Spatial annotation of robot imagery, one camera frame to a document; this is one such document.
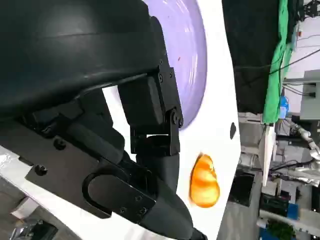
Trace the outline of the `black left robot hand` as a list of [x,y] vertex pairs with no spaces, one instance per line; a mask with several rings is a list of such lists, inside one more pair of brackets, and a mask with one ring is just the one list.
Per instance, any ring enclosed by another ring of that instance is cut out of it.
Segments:
[[101,219],[204,240],[177,195],[183,124],[143,1],[1,1],[0,144],[30,182]]

